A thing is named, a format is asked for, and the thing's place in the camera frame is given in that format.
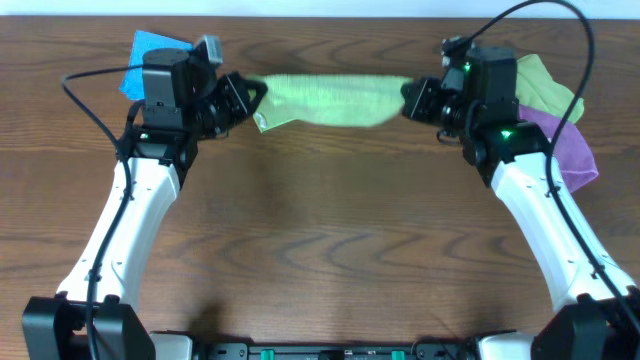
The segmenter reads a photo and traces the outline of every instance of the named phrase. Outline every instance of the green cloth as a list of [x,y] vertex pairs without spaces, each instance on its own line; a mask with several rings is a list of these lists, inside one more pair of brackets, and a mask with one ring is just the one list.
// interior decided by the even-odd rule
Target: green cloth
[[[253,118],[260,132],[292,120],[325,126],[371,127],[394,117],[404,106],[400,87],[413,79],[380,75],[250,76],[269,90]],[[521,105],[562,117],[573,93],[556,83],[538,55],[518,60],[516,96]],[[569,121],[584,112],[580,99]]]
[[402,84],[412,79],[378,75],[250,76],[269,90],[253,118],[261,132],[292,120],[317,125],[371,127],[404,105]]
[[[518,60],[516,97],[521,105],[562,117],[573,96],[571,90],[553,81],[538,55],[527,55]],[[584,104],[583,100],[579,99],[569,116],[569,121],[575,124],[582,113]]]

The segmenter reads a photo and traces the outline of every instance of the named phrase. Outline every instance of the blue cloth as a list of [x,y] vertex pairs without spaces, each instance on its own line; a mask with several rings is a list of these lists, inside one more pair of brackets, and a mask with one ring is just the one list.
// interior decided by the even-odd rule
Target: blue cloth
[[[142,64],[142,56],[149,50],[160,48],[173,48],[191,50],[193,46],[189,43],[168,38],[162,35],[152,34],[146,31],[138,30],[133,38],[133,46],[131,47],[131,58],[129,66]],[[129,70],[122,79],[120,84],[120,92],[127,96],[129,100],[144,99],[144,87],[142,86],[142,69]]]

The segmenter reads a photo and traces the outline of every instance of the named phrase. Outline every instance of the folded cloth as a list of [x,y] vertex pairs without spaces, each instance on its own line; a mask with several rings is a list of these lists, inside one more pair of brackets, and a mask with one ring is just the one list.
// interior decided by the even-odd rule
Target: folded cloth
[[[520,105],[520,119],[535,122],[549,139],[553,137],[560,118],[534,108]],[[562,179],[569,192],[574,192],[598,177],[593,153],[578,128],[567,124],[560,133],[553,155],[558,160]]]
[[[162,35],[152,34],[146,31],[138,30],[133,37],[133,46],[131,47],[131,57],[129,58],[129,66],[142,65],[142,56],[149,50],[173,48],[191,50],[193,46],[184,41],[175,40]],[[122,79],[120,91],[127,96],[129,100],[144,99],[144,86],[142,85],[142,69],[129,70]]]
[[[562,117],[573,99],[573,93],[565,86],[553,81],[551,74],[536,54],[518,59],[516,97],[521,105]],[[583,100],[573,108],[569,121],[576,123],[584,113]]]
[[371,127],[392,117],[404,105],[401,76],[268,75],[251,76],[267,84],[254,120],[261,132],[292,120],[317,125]]

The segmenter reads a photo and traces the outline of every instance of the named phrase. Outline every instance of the white wall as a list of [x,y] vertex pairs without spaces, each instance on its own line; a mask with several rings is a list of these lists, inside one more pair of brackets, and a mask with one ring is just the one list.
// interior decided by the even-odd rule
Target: white wall
[[[590,18],[640,19],[640,0],[570,0]],[[519,0],[0,0],[6,15],[492,17]],[[572,17],[553,4],[516,17]]]

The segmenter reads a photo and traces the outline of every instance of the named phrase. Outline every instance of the wood grain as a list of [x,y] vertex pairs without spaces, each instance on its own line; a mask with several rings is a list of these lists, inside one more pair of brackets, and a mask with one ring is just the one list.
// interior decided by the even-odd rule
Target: wood grain
[[[484,20],[0,18],[0,358],[26,357],[20,315],[49,296],[102,210],[113,150],[69,101],[61,75],[127,63],[144,29],[220,36],[223,71],[439,74],[444,37]],[[640,23],[594,22],[597,65],[579,129],[600,178],[575,194],[620,265],[640,278]],[[538,53],[575,87],[586,50],[575,21],[507,20],[486,44]],[[73,88],[113,129],[121,77]],[[412,342],[551,318],[547,288],[505,207],[435,129],[251,122],[202,143],[159,231],[140,312],[149,330],[258,342]]]

